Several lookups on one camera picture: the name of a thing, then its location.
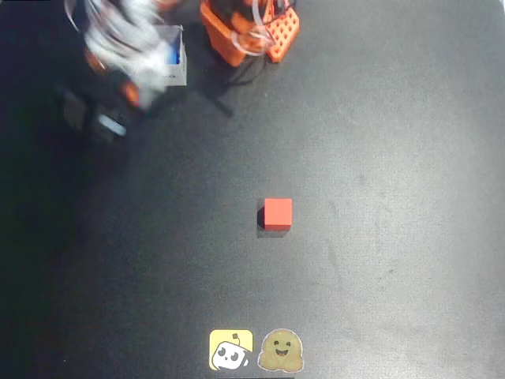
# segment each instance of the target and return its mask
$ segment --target white cable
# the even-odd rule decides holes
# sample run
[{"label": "white cable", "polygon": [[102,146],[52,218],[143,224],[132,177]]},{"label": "white cable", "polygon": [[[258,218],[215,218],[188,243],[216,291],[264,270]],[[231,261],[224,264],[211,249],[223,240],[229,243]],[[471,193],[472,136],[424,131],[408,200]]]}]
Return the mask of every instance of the white cable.
[{"label": "white cable", "polygon": [[[263,24],[263,20],[261,19],[260,15],[260,3],[259,0],[252,0],[252,18],[254,20],[254,23],[258,27],[258,32],[249,32],[249,35],[253,38],[257,39],[265,39],[265,41],[269,41],[271,38]],[[241,51],[244,54],[251,55],[253,57],[260,57],[266,53],[266,51],[262,51],[259,53],[253,52],[253,51],[248,51],[244,47],[241,46],[241,44],[238,42],[238,34],[235,31],[231,32],[231,43],[234,45],[234,47]]]},{"label": "white cable", "polygon": [[90,20],[85,40],[88,49],[105,66],[118,68],[128,75],[140,69],[139,55],[156,49],[162,38],[156,25],[163,22],[154,0],[124,0],[123,10],[129,20],[107,1],[86,0]]},{"label": "white cable", "polygon": [[79,28],[77,27],[75,21],[73,20],[73,11],[76,9],[77,0],[65,0],[65,13],[67,18],[70,20],[72,26],[79,32]]}]

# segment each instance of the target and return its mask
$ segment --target hugging face emoji sticker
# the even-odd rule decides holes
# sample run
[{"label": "hugging face emoji sticker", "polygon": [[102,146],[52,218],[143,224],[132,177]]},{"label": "hugging face emoji sticker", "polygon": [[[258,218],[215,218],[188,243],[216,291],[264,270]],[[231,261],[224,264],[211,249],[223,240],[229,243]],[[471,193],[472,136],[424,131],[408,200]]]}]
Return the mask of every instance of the hugging face emoji sticker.
[{"label": "hugging face emoji sticker", "polygon": [[263,340],[258,366],[267,371],[296,373],[303,370],[300,338],[288,329],[276,329]]}]

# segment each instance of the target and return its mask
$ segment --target blue object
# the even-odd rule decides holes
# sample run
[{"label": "blue object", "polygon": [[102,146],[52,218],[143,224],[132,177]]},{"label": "blue object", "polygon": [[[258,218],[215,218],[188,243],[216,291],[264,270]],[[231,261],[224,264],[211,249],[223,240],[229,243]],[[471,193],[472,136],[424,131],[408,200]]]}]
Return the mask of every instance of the blue object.
[{"label": "blue object", "polygon": [[169,65],[178,65],[179,64],[179,53],[174,49],[174,46],[169,44],[167,50],[168,50],[167,63]]}]

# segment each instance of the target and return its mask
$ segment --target cartoon face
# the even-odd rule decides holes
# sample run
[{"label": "cartoon face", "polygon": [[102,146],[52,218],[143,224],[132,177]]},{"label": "cartoon face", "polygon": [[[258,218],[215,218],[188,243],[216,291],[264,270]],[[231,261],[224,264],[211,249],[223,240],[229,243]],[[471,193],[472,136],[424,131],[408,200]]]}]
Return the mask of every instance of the cartoon face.
[{"label": "cartoon face", "polygon": [[286,329],[275,330],[263,342],[263,350],[283,359],[301,356],[301,342],[296,334]]},{"label": "cartoon face", "polygon": [[246,350],[238,345],[229,342],[223,342],[218,345],[212,357],[212,364],[216,369],[236,370],[244,363],[247,366],[249,361],[245,358]]},{"label": "cartoon face", "polygon": [[300,338],[288,329],[276,329],[263,340],[258,366],[267,371],[297,373],[303,370]]}]

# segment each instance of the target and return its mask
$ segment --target white box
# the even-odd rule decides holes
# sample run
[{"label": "white box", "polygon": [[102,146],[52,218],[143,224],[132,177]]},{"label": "white box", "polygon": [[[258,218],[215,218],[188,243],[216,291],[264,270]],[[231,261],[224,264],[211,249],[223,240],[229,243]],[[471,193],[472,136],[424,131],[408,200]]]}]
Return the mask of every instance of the white box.
[{"label": "white box", "polygon": [[184,42],[182,41],[182,26],[170,25],[158,28],[159,34],[171,45],[178,49],[179,63],[166,65],[166,73],[163,75],[163,84],[166,87],[181,86],[188,84],[188,59]]}]

